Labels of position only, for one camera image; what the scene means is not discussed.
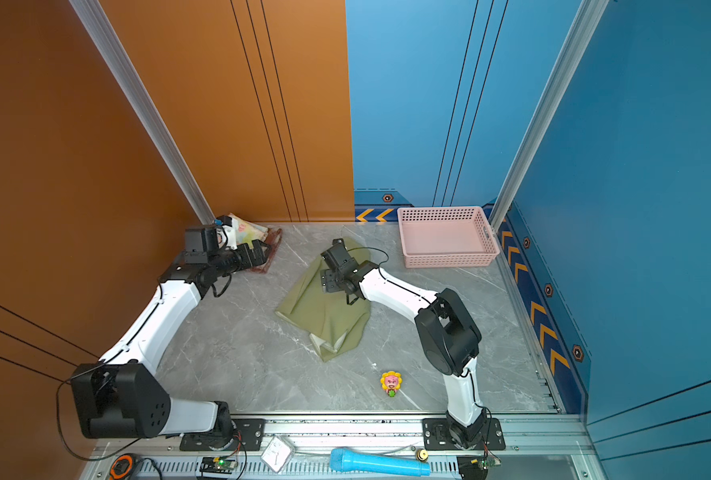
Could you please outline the green circuit board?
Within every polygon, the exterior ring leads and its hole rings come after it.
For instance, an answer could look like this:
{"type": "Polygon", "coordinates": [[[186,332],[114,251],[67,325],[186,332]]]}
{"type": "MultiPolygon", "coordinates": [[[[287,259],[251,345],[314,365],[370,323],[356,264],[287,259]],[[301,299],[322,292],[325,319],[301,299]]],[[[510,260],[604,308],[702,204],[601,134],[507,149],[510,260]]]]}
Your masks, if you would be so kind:
{"type": "Polygon", "coordinates": [[[232,475],[240,470],[239,466],[239,461],[225,456],[203,457],[199,472],[201,476],[232,475]]]}
{"type": "Polygon", "coordinates": [[[491,454],[488,456],[481,456],[471,460],[471,465],[477,466],[479,470],[490,470],[494,467],[501,466],[501,459],[499,457],[491,454]]]}

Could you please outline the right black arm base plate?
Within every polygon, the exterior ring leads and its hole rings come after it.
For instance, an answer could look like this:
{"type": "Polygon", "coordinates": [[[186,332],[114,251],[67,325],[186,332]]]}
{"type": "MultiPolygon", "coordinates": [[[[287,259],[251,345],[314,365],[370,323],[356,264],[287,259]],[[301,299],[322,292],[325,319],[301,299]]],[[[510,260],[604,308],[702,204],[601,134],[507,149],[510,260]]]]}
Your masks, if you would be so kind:
{"type": "Polygon", "coordinates": [[[429,451],[507,449],[505,434],[497,418],[483,415],[470,426],[463,426],[451,417],[425,418],[421,420],[421,426],[425,449],[429,451]]]}

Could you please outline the pink perforated plastic basket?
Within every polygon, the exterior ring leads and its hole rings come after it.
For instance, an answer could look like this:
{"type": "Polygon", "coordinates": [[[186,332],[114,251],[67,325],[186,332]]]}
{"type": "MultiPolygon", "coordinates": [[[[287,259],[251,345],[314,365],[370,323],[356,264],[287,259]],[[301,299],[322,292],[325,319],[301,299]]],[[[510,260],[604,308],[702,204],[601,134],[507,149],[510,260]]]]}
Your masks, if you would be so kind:
{"type": "Polygon", "coordinates": [[[487,267],[501,253],[479,206],[399,208],[407,268],[487,267]]]}

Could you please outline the red plaid skirt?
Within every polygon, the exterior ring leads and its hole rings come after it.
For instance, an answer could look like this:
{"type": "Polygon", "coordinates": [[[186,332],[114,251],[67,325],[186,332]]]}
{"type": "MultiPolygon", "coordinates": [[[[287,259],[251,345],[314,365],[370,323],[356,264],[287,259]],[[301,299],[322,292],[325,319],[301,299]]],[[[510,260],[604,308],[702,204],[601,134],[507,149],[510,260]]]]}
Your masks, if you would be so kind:
{"type": "Polygon", "coordinates": [[[253,267],[251,272],[266,274],[269,271],[276,254],[278,253],[282,240],[283,230],[281,230],[281,228],[270,228],[268,230],[262,245],[262,252],[264,254],[265,262],[262,265],[253,267]]]}

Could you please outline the olive green skirt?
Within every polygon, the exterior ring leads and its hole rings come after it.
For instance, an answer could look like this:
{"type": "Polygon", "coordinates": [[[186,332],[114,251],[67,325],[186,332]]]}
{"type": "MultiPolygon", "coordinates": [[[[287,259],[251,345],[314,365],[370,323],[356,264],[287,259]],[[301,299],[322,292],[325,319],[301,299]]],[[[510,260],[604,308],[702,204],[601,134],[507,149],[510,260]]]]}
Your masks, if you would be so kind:
{"type": "Polygon", "coordinates": [[[279,318],[309,334],[323,362],[357,348],[371,318],[369,300],[349,305],[345,292],[325,292],[321,275],[327,269],[325,260],[318,256],[275,311],[279,318]]]}

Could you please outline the white square card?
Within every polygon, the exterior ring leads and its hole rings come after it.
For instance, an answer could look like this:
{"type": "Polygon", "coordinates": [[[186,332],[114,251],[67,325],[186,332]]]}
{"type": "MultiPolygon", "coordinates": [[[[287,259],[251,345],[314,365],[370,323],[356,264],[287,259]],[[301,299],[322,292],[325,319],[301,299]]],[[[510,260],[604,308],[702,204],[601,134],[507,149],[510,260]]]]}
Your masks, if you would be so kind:
{"type": "Polygon", "coordinates": [[[289,439],[273,436],[261,454],[261,460],[274,473],[280,473],[295,453],[296,446],[289,439]]]}

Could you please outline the left green circuit board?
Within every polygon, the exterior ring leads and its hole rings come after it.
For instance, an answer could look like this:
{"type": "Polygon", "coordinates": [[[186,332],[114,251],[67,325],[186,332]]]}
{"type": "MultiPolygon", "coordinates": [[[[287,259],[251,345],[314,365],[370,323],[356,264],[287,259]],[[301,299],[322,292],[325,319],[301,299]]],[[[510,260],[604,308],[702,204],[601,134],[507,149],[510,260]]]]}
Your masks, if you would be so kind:
{"type": "Polygon", "coordinates": [[[225,456],[203,457],[199,472],[201,476],[232,475],[240,470],[239,466],[239,461],[225,456]]]}

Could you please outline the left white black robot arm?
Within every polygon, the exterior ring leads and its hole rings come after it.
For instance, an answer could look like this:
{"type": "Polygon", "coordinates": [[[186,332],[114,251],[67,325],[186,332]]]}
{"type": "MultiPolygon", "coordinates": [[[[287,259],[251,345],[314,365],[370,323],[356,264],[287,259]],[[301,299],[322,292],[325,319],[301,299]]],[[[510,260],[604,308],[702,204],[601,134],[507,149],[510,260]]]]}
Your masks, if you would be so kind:
{"type": "Polygon", "coordinates": [[[183,435],[209,448],[230,445],[236,426],[225,401],[177,399],[156,378],[175,333],[207,294],[222,295],[220,279],[265,265],[269,244],[255,240],[231,249],[186,252],[165,270],[148,306],[95,364],[81,364],[70,379],[83,436],[88,439],[183,435]]]}

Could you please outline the cyan toy microphone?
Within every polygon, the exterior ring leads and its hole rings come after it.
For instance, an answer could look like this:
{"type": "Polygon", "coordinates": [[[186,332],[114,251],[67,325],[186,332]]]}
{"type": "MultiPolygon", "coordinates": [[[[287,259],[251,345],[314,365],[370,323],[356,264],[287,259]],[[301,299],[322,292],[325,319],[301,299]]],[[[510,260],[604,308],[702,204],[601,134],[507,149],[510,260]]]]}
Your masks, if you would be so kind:
{"type": "Polygon", "coordinates": [[[345,448],[331,452],[330,467],[337,472],[369,472],[409,477],[431,475],[431,467],[421,461],[357,453],[345,448]]]}

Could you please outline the floral pastel skirt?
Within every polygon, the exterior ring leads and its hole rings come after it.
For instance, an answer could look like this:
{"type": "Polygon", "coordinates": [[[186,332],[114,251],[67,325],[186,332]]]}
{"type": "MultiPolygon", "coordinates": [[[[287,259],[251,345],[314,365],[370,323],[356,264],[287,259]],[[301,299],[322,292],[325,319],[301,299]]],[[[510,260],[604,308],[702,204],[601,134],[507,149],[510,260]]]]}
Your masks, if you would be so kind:
{"type": "Polygon", "coordinates": [[[237,248],[240,244],[252,244],[254,240],[265,241],[269,228],[239,218],[233,214],[217,218],[223,229],[221,246],[237,248]]]}

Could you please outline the orange black tape measure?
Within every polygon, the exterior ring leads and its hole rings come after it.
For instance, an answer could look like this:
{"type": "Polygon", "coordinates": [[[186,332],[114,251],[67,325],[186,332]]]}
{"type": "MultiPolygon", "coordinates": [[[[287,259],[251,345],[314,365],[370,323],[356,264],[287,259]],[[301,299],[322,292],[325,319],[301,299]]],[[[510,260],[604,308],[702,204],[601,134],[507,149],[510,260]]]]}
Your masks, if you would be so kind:
{"type": "Polygon", "coordinates": [[[116,458],[109,469],[109,480],[133,479],[137,470],[139,458],[135,454],[125,453],[116,458]]]}

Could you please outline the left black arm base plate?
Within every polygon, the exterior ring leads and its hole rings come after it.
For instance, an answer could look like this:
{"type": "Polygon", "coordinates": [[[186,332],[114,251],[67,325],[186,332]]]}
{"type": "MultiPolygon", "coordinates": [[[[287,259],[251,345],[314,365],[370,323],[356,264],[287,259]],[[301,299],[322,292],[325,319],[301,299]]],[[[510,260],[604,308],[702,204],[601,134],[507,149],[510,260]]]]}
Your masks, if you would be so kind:
{"type": "Polygon", "coordinates": [[[231,435],[220,430],[184,434],[179,450],[185,452],[260,451],[265,427],[266,420],[264,418],[233,419],[231,435]]]}

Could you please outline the right green circuit board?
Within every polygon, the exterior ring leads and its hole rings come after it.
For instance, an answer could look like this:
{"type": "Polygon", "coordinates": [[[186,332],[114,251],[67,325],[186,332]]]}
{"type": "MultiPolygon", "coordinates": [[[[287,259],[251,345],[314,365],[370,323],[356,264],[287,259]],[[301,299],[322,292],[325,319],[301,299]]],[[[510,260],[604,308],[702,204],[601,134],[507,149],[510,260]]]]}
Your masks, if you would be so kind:
{"type": "Polygon", "coordinates": [[[471,465],[477,466],[479,470],[490,470],[494,467],[501,466],[501,459],[499,457],[491,454],[488,456],[481,456],[471,460],[471,465]]]}

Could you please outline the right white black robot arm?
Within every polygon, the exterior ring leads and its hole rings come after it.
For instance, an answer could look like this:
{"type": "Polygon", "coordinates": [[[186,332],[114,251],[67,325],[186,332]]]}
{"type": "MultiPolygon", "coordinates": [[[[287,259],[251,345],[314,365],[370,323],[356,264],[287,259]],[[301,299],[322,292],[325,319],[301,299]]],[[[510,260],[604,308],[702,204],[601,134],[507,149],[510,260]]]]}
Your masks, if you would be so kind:
{"type": "Polygon", "coordinates": [[[443,374],[447,391],[447,426],[455,446],[471,449],[483,442],[489,410],[479,398],[477,356],[481,330],[457,292],[440,292],[409,284],[371,261],[359,261],[345,240],[335,239],[322,253],[325,292],[343,292],[352,305],[359,300],[379,303],[411,320],[421,350],[443,374]]]}

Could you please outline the yellow sunflower toy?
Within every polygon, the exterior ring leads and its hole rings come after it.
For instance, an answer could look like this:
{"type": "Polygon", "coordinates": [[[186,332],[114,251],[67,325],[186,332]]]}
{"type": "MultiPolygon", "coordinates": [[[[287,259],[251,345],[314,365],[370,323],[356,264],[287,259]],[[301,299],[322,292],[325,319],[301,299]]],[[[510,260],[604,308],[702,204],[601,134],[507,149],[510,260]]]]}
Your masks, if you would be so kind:
{"type": "Polygon", "coordinates": [[[383,389],[383,392],[385,392],[387,396],[395,398],[395,396],[397,396],[397,392],[401,390],[403,378],[401,378],[401,373],[399,372],[388,371],[381,374],[379,383],[381,383],[381,389],[383,389]]]}

